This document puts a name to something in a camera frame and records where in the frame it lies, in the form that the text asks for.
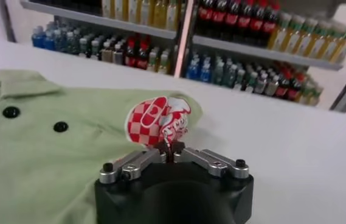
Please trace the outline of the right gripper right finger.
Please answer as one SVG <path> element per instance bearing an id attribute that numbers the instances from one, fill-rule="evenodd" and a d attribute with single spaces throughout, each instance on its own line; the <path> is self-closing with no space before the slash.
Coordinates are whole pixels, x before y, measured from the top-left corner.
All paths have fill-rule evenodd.
<path id="1" fill-rule="evenodd" d="M 195 163 L 205 169 L 213 177 L 221 178 L 225 174 L 235 179 L 247 179 L 249 177 L 249 166 L 243 159 L 232 160 L 217 154 L 209 149 L 196 150 L 190 147 L 181 147 L 180 142 L 173 151 L 175 163 Z"/>

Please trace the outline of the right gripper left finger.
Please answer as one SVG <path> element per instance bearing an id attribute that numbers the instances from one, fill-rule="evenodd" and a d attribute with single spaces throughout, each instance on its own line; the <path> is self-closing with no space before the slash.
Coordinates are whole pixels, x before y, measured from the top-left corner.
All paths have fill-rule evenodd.
<path id="1" fill-rule="evenodd" d="M 115 161 L 103 164 L 99 172 L 99 182 L 116 184 L 120 181 L 133 181 L 141 177 L 142 172 L 154 163 L 166 163 L 170 153 L 170 144 L 160 142 L 146 150 L 135 150 Z"/>

